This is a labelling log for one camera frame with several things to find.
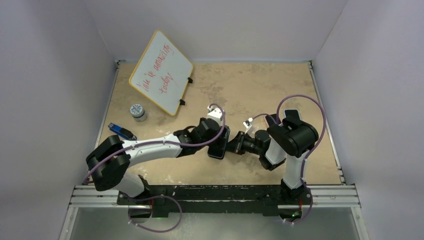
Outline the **phone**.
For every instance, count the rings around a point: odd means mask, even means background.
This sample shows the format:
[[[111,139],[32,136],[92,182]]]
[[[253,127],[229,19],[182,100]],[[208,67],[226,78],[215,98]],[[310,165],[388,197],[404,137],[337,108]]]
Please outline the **phone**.
[[[230,128],[225,125],[220,137],[208,146],[207,155],[210,158],[222,160],[225,157],[227,143],[230,137]]]
[[[295,118],[297,120],[300,120],[300,113],[297,109],[285,109],[284,110],[284,117],[291,117],[291,118]]]
[[[277,119],[277,115],[274,114],[268,114],[264,117],[265,122],[267,124],[268,127],[271,127],[273,125],[278,125],[280,122]]]

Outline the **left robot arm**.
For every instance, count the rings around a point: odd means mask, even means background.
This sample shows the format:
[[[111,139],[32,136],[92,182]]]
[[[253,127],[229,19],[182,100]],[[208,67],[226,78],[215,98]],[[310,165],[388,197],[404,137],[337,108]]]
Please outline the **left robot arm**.
[[[148,140],[121,140],[118,135],[106,138],[87,157],[88,173],[84,183],[93,183],[99,192],[117,190],[138,205],[151,197],[147,180],[128,169],[148,161],[194,155],[204,147],[225,153],[230,128],[211,118],[200,118],[198,125],[176,130]]]

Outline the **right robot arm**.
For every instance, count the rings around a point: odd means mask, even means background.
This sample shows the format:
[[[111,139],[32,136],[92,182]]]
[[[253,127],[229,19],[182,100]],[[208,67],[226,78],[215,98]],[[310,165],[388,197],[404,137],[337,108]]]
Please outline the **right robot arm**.
[[[254,136],[249,131],[239,131],[225,150],[238,155],[248,152],[258,155],[262,167],[273,171],[286,164],[281,180],[282,200],[294,203],[305,192],[304,174],[307,154],[315,147],[319,135],[315,127],[301,120],[299,112],[289,109],[278,123],[269,123],[267,129],[259,129]]]

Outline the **phone in blue case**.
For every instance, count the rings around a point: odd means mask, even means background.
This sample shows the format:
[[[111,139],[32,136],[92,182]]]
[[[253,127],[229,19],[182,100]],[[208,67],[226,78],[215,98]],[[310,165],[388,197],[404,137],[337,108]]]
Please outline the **phone in blue case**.
[[[300,113],[297,109],[285,109],[284,110],[284,117],[291,117],[291,118],[295,118],[297,120],[300,120]]]

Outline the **small grey tape roll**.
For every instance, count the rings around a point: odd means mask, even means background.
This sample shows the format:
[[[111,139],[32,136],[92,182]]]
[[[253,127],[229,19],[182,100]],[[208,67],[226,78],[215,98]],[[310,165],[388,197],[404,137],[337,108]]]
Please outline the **small grey tape roll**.
[[[136,122],[143,122],[147,118],[145,109],[143,108],[141,104],[138,104],[138,103],[133,104],[130,107],[129,112]]]

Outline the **blue black stapler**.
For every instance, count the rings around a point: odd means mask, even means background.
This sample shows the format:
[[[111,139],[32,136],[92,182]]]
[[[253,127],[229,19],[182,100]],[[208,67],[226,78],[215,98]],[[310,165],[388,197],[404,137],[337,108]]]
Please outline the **blue black stapler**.
[[[124,140],[130,140],[130,141],[137,140],[137,137],[131,131],[115,123],[110,123],[108,125],[108,128],[111,132],[115,133],[116,135],[123,138]]]

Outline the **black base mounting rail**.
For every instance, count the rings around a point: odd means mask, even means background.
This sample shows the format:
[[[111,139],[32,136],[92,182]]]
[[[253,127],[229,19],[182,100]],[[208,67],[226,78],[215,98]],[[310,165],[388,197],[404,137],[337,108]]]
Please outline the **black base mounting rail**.
[[[153,217],[170,213],[261,214],[297,219],[309,207],[312,194],[304,186],[294,190],[271,185],[150,185],[141,196],[118,193],[117,204],[132,207],[152,204]]]

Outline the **white board yellow frame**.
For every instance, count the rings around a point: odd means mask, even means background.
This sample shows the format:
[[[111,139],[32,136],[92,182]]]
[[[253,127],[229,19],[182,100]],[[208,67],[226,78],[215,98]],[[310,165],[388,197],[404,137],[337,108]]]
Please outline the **white board yellow frame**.
[[[192,62],[160,30],[156,30],[129,84],[170,116],[177,114],[194,69]]]

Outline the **aluminium frame rail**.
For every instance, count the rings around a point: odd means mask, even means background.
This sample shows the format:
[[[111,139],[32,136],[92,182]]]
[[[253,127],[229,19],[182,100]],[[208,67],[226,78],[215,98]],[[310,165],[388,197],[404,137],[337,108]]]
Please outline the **aluminium frame rail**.
[[[360,199],[355,185],[309,185],[313,208],[355,208]]]

